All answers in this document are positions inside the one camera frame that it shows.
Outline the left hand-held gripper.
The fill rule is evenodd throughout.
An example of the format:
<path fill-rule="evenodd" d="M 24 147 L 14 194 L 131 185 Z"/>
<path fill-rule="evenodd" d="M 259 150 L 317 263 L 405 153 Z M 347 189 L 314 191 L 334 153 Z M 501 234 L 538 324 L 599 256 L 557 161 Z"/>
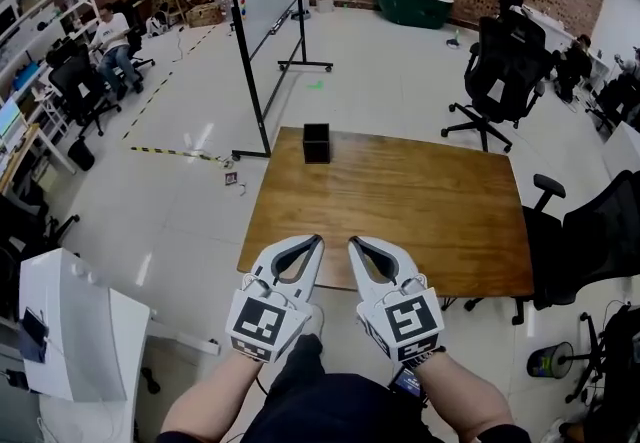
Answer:
<path fill-rule="evenodd" d="M 260 253 L 254 275 L 234 292 L 225 326 L 233 350 L 263 363 L 284 354 L 311 317 L 308 300 L 323 253 L 324 240 L 317 234 L 289 237 Z M 285 278 L 296 262 L 294 276 Z M 269 281 L 263 273 L 271 275 Z"/>

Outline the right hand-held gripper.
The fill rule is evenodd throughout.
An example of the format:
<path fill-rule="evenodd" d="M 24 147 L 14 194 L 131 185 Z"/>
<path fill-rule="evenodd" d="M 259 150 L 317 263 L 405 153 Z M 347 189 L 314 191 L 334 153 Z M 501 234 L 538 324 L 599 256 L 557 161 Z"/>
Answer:
<path fill-rule="evenodd" d="M 365 332 L 393 363 L 409 363 L 438 348 L 444 330 L 433 287 L 403 248 L 368 236 L 353 236 L 348 254 L 362 298 L 356 313 Z M 404 281 L 395 287 L 395 281 Z"/>

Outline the black cube box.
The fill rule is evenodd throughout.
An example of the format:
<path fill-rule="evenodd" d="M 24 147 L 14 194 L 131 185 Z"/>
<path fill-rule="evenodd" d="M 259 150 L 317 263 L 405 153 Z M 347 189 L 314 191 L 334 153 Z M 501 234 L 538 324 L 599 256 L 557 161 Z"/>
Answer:
<path fill-rule="evenodd" d="M 306 164 L 329 164 L 331 161 L 328 123 L 308 123 L 303 128 L 303 154 Z"/>

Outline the person's left forearm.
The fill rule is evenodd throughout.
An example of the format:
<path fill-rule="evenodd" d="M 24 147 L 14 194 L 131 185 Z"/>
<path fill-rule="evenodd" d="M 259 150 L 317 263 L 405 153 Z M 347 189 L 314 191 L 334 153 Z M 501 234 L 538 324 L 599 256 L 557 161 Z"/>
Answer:
<path fill-rule="evenodd" d="M 263 363 L 231 352 L 169 409 L 155 443 L 220 443 L 236 421 Z"/>

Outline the person's white shoe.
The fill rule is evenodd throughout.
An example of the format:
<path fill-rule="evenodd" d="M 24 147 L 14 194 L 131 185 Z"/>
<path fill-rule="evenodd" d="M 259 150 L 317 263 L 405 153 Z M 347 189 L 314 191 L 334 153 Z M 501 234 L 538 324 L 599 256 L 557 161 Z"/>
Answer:
<path fill-rule="evenodd" d="M 316 338 L 321 340 L 324 322 L 325 315 L 323 309 L 320 306 L 312 305 L 310 310 L 310 318 L 305 322 L 303 334 L 314 335 Z"/>

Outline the small black screen device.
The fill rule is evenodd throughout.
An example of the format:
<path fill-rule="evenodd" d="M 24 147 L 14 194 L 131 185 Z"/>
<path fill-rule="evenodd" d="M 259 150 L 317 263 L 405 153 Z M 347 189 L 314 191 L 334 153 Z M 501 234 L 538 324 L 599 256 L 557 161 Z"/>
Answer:
<path fill-rule="evenodd" d="M 424 402 L 427 396 L 422 389 L 415 374 L 402 366 L 400 370 L 394 375 L 393 379 L 388 385 L 390 391 L 403 395 L 405 397 L 411 397 L 417 399 L 419 402 Z"/>

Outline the person's dark clothed legs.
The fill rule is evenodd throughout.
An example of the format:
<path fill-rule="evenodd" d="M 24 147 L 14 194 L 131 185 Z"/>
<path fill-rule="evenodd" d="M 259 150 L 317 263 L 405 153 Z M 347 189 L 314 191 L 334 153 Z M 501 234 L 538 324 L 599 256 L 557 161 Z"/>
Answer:
<path fill-rule="evenodd" d="M 298 338 L 241 443 L 443 443 L 416 407 L 357 374 L 329 374 L 314 334 Z"/>

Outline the white machine housing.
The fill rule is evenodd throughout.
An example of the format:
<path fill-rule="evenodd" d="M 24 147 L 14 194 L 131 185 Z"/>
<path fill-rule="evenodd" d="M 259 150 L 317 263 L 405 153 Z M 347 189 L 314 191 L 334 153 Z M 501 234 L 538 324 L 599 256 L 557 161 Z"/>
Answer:
<path fill-rule="evenodd" d="M 20 336 L 31 389 L 76 403 L 124 402 L 137 381 L 148 306 L 59 248 L 21 263 Z"/>

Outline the black mesh office chair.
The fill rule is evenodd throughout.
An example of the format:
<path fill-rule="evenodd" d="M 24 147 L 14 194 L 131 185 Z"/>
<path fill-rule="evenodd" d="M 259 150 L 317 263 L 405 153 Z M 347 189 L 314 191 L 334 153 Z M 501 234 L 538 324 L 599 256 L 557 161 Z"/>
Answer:
<path fill-rule="evenodd" d="M 494 126 L 504 122 L 518 126 L 543 96 L 544 77 L 552 68 L 552 54 L 546 50 L 545 40 L 544 30 L 519 13 L 508 11 L 498 18 L 482 17 L 479 39 L 470 48 L 464 73 L 471 102 L 448 106 L 451 113 L 459 111 L 469 121 L 442 129 L 441 136 L 476 130 L 484 151 L 488 150 L 488 137 L 492 135 L 504 143 L 506 153 L 510 152 L 512 142 Z"/>

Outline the black chair base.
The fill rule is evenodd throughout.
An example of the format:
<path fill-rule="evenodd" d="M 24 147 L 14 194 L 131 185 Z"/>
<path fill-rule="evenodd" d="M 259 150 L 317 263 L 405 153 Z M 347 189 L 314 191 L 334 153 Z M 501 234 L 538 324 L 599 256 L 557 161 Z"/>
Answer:
<path fill-rule="evenodd" d="M 586 361 L 587 366 L 565 402 L 581 397 L 588 380 L 603 380 L 604 389 L 593 399 L 586 417 L 572 424 L 582 436 L 566 436 L 578 443 L 640 441 L 640 305 L 622 305 L 601 333 L 595 331 L 588 313 L 582 313 L 580 319 L 588 324 L 591 349 L 569 358 Z"/>

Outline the black trash bin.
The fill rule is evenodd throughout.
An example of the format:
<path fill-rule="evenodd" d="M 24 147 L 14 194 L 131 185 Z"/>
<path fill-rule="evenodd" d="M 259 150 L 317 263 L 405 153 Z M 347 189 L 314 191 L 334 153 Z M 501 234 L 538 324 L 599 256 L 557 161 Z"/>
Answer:
<path fill-rule="evenodd" d="M 88 172 L 95 164 L 95 156 L 89 149 L 85 137 L 78 137 L 67 151 L 68 157 L 84 172 Z"/>

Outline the dark green bathtub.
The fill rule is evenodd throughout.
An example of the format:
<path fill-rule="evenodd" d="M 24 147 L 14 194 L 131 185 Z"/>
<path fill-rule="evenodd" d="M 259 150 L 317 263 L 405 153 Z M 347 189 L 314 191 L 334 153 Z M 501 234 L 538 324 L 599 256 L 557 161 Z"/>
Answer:
<path fill-rule="evenodd" d="M 388 21 L 408 27 L 437 30 L 451 15 L 454 0 L 374 0 Z"/>

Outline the wooden crate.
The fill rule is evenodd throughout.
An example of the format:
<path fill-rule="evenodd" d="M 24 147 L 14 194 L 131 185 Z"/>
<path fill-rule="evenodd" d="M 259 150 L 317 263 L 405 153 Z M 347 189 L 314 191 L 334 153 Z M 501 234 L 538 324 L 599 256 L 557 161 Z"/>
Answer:
<path fill-rule="evenodd" d="M 216 3 L 199 4 L 189 9 L 186 22 L 190 28 L 218 25 L 224 22 L 224 15 Z"/>

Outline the small white robot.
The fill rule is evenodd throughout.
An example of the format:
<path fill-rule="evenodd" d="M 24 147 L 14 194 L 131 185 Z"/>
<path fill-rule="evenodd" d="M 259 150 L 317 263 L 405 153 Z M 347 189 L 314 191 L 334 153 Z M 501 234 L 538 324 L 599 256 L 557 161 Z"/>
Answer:
<path fill-rule="evenodd" d="M 146 20 L 146 34 L 149 38 L 161 36 L 168 29 L 167 16 L 162 11 L 156 12 Z"/>

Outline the white shelving rack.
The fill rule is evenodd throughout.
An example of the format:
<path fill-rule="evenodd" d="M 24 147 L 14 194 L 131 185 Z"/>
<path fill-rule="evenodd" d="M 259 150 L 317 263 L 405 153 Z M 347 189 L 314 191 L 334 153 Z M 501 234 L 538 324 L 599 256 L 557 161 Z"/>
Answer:
<path fill-rule="evenodd" d="M 86 40 L 98 23 L 96 0 L 5 0 L 0 4 L 0 171 L 36 125 L 38 138 L 68 131 L 46 61 L 57 41 Z"/>

